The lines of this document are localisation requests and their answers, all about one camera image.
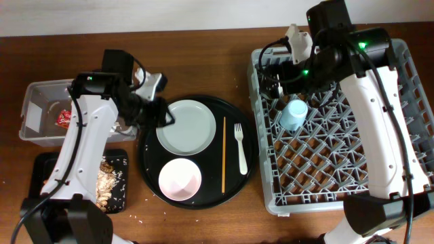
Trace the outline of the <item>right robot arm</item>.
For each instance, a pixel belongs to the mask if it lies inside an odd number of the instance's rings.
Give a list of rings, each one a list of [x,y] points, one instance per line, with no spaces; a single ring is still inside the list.
[[[368,243],[404,226],[409,242],[414,220],[433,204],[429,179],[416,158],[398,92],[397,61],[382,28],[355,31],[351,24],[314,35],[291,25],[278,44],[292,60],[260,65],[262,92],[270,98],[342,92],[355,116],[366,157],[368,192],[344,201],[344,218],[323,243]]]

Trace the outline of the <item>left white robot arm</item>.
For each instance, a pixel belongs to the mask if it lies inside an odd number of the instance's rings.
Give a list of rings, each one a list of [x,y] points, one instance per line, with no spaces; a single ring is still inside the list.
[[[67,88],[71,120],[48,181],[39,197],[23,200],[21,226],[34,243],[124,243],[96,204],[96,183],[109,132],[118,117],[128,125],[155,129],[174,123],[167,102],[157,96],[167,78],[141,70],[142,83],[122,73],[80,73]]]

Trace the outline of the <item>white plastic fork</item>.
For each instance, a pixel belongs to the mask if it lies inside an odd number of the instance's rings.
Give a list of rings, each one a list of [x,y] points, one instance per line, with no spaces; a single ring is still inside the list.
[[[243,149],[243,130],[240,123],[234,124],[234,137],[238,144],[239,171],[240,174],[246,175],[248,172],[248,166]]]

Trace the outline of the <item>wooden chopstick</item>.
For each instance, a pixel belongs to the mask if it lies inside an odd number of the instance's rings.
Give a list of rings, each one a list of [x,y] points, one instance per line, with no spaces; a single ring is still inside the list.
[[[222,182],[221,193],[225,193],[225,178],[226,178],[226,117],[223,117],[222,126]]]

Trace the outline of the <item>grey round plate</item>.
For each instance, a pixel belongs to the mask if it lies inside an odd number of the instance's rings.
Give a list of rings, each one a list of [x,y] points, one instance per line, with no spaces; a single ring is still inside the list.
[[[175,123],[156,129],[159,143],[175,155],[190,156],[205,150],[216,134],[213,112],[196,100],[179,100],[169,105]]]

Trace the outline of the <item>light blue cup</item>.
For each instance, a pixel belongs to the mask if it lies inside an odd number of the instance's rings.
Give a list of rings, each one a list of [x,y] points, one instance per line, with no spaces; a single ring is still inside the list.
[[[288,131],[296,131],[301,127],[308,112],[307,104],[302,100],[291,100],[282,110],[280,126]]]

